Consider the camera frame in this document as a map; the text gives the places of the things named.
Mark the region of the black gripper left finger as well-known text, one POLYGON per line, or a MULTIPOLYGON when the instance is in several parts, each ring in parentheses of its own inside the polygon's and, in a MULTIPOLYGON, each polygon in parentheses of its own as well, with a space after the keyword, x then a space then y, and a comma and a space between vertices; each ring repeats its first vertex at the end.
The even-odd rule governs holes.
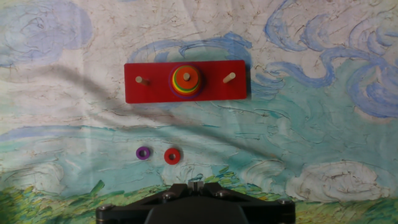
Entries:
POLYGON ((96 208, 95 222, 96 224, 144 223, 153 208, 192 196, 195 191, 195 182, 173 184, 165 191, 125 206, 117 206, 112 203, 100 205, 96 208))

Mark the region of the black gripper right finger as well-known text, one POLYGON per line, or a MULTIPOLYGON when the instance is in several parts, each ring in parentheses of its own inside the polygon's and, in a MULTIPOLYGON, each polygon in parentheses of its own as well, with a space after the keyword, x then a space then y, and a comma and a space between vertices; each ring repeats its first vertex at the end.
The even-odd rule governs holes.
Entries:
POLYGON ((217 182, 206 184, 197 182, 196 193, 239 206, 249 223, 295 223, 295 203, 291 199, 279 198, 274 201, 263 201, 224 188, 217 182))

